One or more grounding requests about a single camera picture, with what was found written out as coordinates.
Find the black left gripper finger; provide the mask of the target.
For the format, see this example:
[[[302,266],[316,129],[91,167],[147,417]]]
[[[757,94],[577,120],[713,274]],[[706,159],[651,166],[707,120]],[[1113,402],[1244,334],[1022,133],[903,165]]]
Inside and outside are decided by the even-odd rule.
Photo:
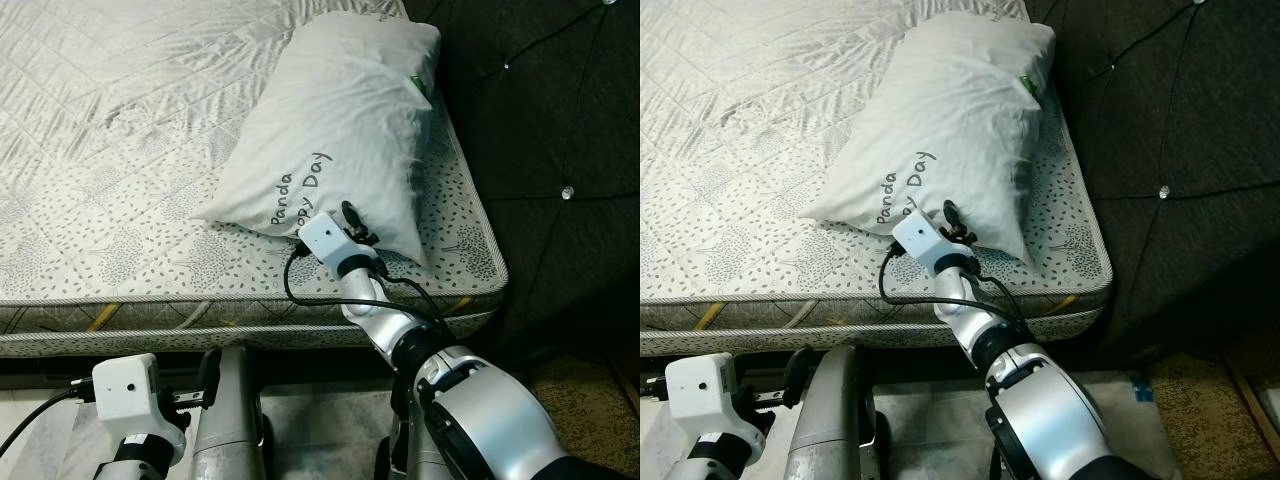
[[[221,349],[214,348],[205,352],[198,367],[198,384],[201,388],[201,402],[215,403],[220,384]]]
[[[795,406],[806,388],[809,370],[813,365],[813,348],[803,347],[792,353],[782,376],[782,406]]]

